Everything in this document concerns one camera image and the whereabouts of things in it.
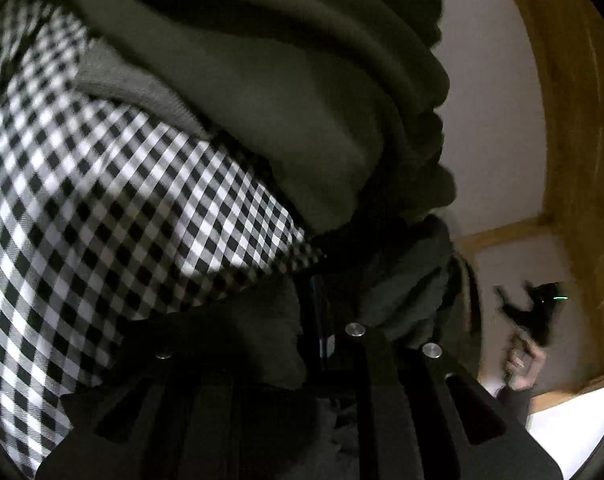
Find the person's right hand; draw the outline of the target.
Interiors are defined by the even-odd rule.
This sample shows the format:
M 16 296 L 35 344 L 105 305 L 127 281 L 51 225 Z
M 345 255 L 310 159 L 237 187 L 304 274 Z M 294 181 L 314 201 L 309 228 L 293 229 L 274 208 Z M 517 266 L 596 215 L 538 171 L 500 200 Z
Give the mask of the person's right hand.
M 533 388 L 546 356 L 545 350 L 527 334 L 513 333 L 503 362 L 505 384 L 515 391 Z

